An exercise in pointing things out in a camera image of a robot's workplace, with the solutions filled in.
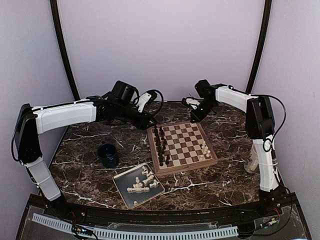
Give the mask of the white chess knight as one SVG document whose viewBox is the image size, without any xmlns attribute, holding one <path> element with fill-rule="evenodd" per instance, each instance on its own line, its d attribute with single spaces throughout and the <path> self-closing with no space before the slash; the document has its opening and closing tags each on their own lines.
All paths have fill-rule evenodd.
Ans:
<svg viewBox="0 0 320 240">
<path fill-rule="evenodd" d="M 201 144 L 201 148 L 204 149 L 206 146 L 207 146 L 207 145 L 206 145 L 206 142 L 203 141 L 202 144 Z"/>
</svg>

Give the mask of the metal tray wooden rim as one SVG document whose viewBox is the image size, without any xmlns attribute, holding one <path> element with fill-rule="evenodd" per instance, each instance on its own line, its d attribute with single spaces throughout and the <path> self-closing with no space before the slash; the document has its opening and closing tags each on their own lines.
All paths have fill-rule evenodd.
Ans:
<svg viewBox="0 0 320 240">
<path fill-rule="evenodd" d="M 114 176 L 113 182 L 129 210 L 165 192 L 165 188 L 156 177 L 156 174 L 146 163 Z"/>
</svg>

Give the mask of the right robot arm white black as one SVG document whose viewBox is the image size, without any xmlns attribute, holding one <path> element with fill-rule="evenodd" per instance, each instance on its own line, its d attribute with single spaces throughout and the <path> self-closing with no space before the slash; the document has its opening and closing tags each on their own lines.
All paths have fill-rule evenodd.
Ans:
<svg viewBox="0 0 320 240">
<path fill-rule="evenodd" d="M 277 131 L 270 96 L 251 95 L 222 83 L 211 85 L 206 79 L 198 81 L 194 87 L 202 101 L 191 110 L 190 122 L 201 122 L 218 103 L 243 111 L 246 114 L 245 131 L 257 153 L 260 190 L 276 190 L 280 182 L 274 145 Z"/>
</svg>

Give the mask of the wooden chess board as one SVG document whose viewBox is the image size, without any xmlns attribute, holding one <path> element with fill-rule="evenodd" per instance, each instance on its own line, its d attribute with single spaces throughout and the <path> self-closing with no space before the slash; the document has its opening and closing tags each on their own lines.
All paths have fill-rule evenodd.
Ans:
<svg viewBox="0 0 320 240">
<path fill-rule="evenodd" d="M 165 154 L 170 155 L 169 165 L 159 165 L 157 147 L 155 144 L 154 127 L 147 130 L 147 137 L 155 174 L 165 176 L 188 170 L 209 167 L 218 163 L 210 141 L 200 123 L 177 122 L 158 125 L 162 127 L 164 137 L 167 141 Z M 210 157 L 206 157 L 204 149 L 201 148 L 203 141 L 210 151 Z"/>
</svg>

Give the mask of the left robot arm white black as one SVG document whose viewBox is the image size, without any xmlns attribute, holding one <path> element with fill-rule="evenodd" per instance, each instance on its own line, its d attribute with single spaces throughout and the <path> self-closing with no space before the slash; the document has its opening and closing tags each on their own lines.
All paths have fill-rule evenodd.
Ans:
<svg viewBox="0 0 320 240">
<path fill-rule="evenodd" d="M 114 121 L 132 124 L 146 130 L 156 124 L 155 113 L 145 107 L 160 93 L 155 89 L 139 93 L 138 89 L 118 80 L 104 95 L 46 106 L 23 104 L 20 108 L 11 139 L 12 158 L 26 168 L 33 184 L 51 203 L 51 210 L 67 218 L 70 206 L 56 183 L 42 151 L 42 135 L 66 130 L 71 125 Z"/>
</svg>

